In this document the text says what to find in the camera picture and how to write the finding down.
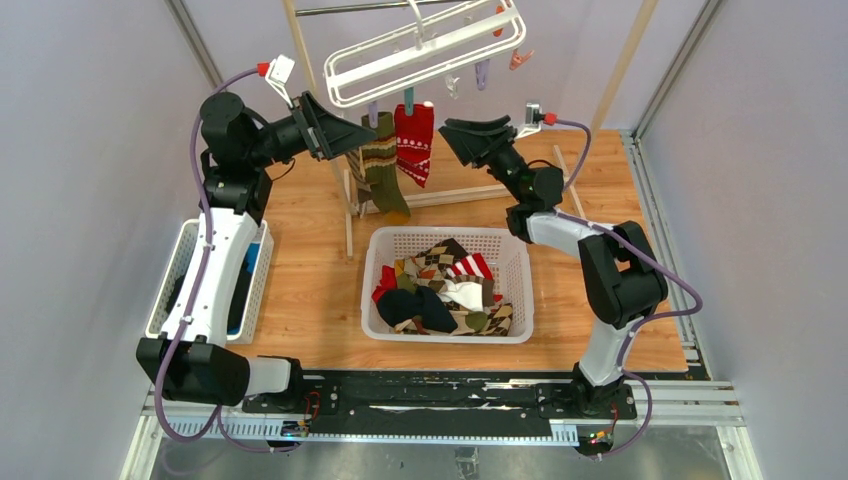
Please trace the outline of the red christmas sock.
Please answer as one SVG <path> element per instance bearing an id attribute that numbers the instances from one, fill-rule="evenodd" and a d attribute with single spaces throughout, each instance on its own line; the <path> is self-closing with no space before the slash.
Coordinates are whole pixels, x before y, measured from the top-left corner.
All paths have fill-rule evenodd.
<path id="1" fill-rule="evenodd" d="M 394 112 L 398 169 L 424 188 L 431 173 L 435 112 L 430 101 L 413 105 L 412 114 L 399 104 Z"/>

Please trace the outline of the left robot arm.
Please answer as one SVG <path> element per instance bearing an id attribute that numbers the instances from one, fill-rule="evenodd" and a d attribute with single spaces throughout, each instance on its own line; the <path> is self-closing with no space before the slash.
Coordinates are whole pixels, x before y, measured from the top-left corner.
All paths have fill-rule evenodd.
<path id="1" fill-rule="evenodd" d="M 376 134 L 325 110 L 310 92 L 270 123 L 238 95 L 215 93 L 200 107 L 198 133 L 207 144 L 198 164 L 199 235 L 166 324 L 140 340 L 136 358 L 159 399 L 234 406 L 265 394 L 279 410 L 295 412 L 307 398 L 297 360 L 247 358 L 226 347 L 233 295 L 270 196 L 266 169 L 303 152 L 334 159 Z"/>

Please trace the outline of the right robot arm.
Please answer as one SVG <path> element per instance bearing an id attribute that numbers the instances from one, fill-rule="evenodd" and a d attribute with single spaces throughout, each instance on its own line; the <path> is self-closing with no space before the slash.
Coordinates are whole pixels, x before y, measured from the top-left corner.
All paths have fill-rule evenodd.
<path id="1" fill-rule="evenodd" d="M 514 146 L 518 131 L 507 116 L 486 122 L 450 118 L 439 133 L 462 165 L 485 169 L 516 200 L 506 211 L 515 237 L 579 260 L 595 321 L 567 397 L 580 414 L 599 415 L 621 390 L 638 322 L 668 295 L 644 230 L 633 221 L 598 224 L 566 216 L 558 208 L 567 188 L 563 170 L 526 161 Z"/>

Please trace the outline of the olive green striped sock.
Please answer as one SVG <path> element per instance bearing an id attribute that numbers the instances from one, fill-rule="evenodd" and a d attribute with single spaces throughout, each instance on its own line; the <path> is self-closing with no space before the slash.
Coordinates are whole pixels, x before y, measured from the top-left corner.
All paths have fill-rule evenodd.
<path id="1" fill-rule="evenodd" d="M 361 151 L 371 201 L 388 223 L 405 224 L 409 221 L 411 212 L 398 184 L 397 137 L 391 112 L 378 113 L 374 132 L 376 139 L 366 144 Z"/>

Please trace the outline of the white plastic clip hanger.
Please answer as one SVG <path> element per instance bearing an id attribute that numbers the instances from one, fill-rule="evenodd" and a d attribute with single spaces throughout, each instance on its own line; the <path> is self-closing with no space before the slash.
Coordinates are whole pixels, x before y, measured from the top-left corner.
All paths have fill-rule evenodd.
<path id="1" fill-rule="evenodd" d="M 527 37 L 513 1 L 464 1 L 431 15 L 410 1 L 410 24 L 342 48 L 324 62 L 330 102 L 364 106 L 476 62 L 510 53 Z"/>

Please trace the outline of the brown striped sock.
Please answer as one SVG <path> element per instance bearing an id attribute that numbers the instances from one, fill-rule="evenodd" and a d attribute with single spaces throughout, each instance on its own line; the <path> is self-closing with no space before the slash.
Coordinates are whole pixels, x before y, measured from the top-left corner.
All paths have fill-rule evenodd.
<path id="1" fill-rule="evenodd" d="M 345 158 L 356 186 L 357 202 L 364 204 L 371 199 L 371 188 L 366 178 L 361 154 L 362 151 L 357 149 L 346 153 Z"/>

